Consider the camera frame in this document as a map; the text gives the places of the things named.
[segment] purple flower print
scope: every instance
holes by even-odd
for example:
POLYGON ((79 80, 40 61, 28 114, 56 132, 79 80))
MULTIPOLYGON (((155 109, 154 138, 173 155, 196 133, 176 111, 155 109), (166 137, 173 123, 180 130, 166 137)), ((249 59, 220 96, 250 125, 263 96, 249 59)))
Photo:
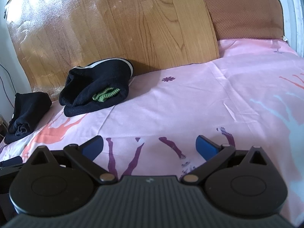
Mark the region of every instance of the purple flower print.
POLYGON ((170 76, 170 77, 163 78, 161 81, 168 82, 168 81, 173 81, 173 80, 175 80, 175 78, 170 76))

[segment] brown cushion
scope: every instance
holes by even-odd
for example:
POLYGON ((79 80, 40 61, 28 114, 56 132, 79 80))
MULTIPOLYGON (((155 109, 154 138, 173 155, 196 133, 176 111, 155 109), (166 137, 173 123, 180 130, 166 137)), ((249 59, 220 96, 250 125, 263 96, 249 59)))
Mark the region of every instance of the brown cushion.
POLYGON ((282 39, 283 9, 279 0, 205 0, 217 40, 282 39))

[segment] black cable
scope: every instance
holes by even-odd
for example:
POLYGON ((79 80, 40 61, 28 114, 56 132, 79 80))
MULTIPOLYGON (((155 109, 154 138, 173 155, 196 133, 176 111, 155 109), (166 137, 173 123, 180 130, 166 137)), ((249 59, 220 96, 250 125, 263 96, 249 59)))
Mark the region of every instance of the black cable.
POLYGON ((6 68, 5 67, 3 67, 1 64, 0 64, 0 66, 7 72, 7 74, 9 75, 9 78, 11 79, 11 83, 12 83, 12 85, 13 85, 13 88, 14 88, 14 91, 15 91, 15 94, 17 93, 16 92, 16 89, 15 89, 15 87, 14 87, 14 83, 13 83, 13 81, 12 81, 12 78, 11 78, 11 75, 10 75, 10 73, 6 70, 6 68))
POLYGON ((9 97, 8 97, 7 94, 6 94, 6 91, 5 91, 5 88, 4 88, 4 83, 3 83, 3 80, 2 80, 2 78, 1 78, 1 76, 0 76, 0 80, 1 80, 1 82, 2 82, 2 86, 3 86, 3 90, 4 90, 4 92, 5 92, 5 95, 6 95, 7 99, 9 100, 9 102, 11 103, 9 97))

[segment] folded black clothing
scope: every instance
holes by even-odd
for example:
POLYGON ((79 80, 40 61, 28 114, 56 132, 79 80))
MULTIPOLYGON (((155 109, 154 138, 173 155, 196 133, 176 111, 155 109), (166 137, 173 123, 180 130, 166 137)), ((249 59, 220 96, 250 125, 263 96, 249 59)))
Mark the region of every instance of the folded black clothing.
POLYGON ((72 68, 59 95, 64 114, 71 117, 119 104, 129 94, 132 75, 132 64, 122 58, 72 68))
POLYGON ((4 143, 10 144, 33 133, 51 105, 52 101, 47 93, 17 93, 13 118, 9 122, 4 143))

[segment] bed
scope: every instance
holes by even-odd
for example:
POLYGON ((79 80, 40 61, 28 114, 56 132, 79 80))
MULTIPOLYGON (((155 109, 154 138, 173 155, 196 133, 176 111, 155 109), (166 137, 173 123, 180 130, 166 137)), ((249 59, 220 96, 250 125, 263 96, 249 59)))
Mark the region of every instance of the bed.
POLYGON ((127 99, 66 117, 55 101, 35 132, 0 144, 0 161, 26 162, 39 146, 61 150, 96 135, 94 162, 115 174, 176 175, 203 164, 198 135, 238 150, 262 146, 288 186, 282 215, 304 219, 304 59, 281 40, 218 42, 221 58, 136 76, 127 99))

